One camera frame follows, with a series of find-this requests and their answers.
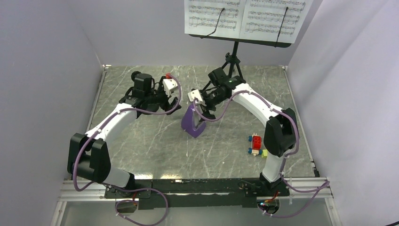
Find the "purple metronome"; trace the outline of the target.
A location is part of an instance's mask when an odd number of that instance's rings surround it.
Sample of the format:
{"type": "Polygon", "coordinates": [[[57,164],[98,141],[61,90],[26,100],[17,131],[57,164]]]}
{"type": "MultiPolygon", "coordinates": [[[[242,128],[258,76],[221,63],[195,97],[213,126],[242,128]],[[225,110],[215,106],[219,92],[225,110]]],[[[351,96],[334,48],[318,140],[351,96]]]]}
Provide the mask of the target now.
{"type": "Polygon", "coordinates": [[[204,132],[206,122],[200,121],[200,117],[195,112],[193,104],[188,106],[181,120],[181,128],[193,138],[197,138],[204,132]]]}

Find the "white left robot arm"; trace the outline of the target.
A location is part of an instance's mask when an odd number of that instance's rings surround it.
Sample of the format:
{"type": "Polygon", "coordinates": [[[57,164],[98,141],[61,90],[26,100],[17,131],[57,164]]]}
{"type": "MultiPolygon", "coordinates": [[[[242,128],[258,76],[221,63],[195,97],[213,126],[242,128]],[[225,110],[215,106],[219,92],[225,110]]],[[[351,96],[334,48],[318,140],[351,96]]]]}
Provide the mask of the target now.
{"type": "Polygon", "coordinates": [[[134,71],[131,80],[133,86],[105,119],[84,134],[75,133],[71,137],[67,171],[72,175],[76,191],[88,187],[78,186],[77,178],[81,177],[90,184],[117,187],[124,198],[132,196],[137,189],[135,176],[112,166],[109,145],[141,115],[170,115],[181,108],[181,84],[173,75],[161,76],[155,82],[151,75],[134,71]]]}

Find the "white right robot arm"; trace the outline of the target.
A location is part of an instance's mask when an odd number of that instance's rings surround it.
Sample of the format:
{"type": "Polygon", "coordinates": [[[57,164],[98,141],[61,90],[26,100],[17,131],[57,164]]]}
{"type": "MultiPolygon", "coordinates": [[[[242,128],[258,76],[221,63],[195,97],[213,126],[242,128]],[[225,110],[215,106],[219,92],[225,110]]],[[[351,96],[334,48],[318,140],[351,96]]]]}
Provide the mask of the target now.
{"type": "Polygon", "coordinates": [[[263,145],[268,156],[261,173],[264,180],[260,182],[260,191],[264,195],[272,195],[278,189],[277,181],[283,176],[286,158],[298,151],[299,132],[295,111],[272,104],[243,78],[229,77],[222,68],[213,70],[208,76],[213,87],[190,91],[189,100],[201,107],[202,120],[217,121],[210,112],[227,100],[246,108],[264,125],[263,145]]]}

